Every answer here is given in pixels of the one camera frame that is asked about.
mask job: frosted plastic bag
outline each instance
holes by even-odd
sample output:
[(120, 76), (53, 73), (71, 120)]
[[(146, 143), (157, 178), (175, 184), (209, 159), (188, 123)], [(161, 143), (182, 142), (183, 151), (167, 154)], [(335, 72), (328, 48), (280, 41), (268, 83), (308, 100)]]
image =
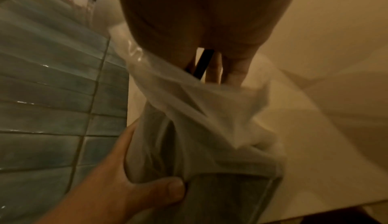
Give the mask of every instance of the frosted plastic bag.
[(188, 184), (182, 203), (131, 223), (257, 222), (283, 172), (274, 134), (252, 120), (267, 103), (268, 86), (204, 84), (142, 51), (125, 23), (110, 35), (147, 98), (127, 152), (129, 180), (174, 175)]

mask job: human hand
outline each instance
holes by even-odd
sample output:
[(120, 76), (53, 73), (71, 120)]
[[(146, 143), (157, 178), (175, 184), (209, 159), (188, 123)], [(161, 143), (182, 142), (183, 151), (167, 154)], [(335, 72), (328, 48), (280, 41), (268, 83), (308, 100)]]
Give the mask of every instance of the human hand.
[(185, 186), (178, 177), (145, 184), (128, 181), (124, 159), (136, 122), (120, 135), (109, 155), (36, 224), (123, 224), (136, 213), (179, 202)]
[(198, 47), (213, 49), (207, 81), (239, 86), (291, 0), (120, 0), (144, 49), (186, 69)]

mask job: tiled wall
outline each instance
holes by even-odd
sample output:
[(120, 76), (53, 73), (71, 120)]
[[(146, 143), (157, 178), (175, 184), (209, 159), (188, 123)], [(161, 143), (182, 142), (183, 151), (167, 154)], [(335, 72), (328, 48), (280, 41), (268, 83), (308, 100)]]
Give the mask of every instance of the tiled wall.
[(128, 78), (65, 0), (0, 0), (0, 223), (32, 223), (110, 151)]

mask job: plastic bag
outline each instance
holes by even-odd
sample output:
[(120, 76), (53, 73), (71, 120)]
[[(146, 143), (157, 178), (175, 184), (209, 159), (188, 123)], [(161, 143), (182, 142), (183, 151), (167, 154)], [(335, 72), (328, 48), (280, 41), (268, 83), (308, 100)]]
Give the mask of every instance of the plastic bag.
[(131, 223), (257, 222), (283, 173), (276, 137), (253, 122), (267, 104), (268, 85), (204, 84), (142, 51), (125, 23), (110, 35), (147, 98), (127, 152), (129, 180), (174, 175), (187, 182), (180, 204), (145, 211)]

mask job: fingernail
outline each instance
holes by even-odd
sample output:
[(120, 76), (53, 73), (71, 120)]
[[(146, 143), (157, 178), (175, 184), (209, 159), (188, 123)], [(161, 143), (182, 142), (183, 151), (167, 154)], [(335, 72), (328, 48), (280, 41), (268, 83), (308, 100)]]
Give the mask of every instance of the fingernail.
[(173, 200), (181, 200), (185, 196), (185, 185), (182, 180), (175, 180), (169, 184), (169, 195)]

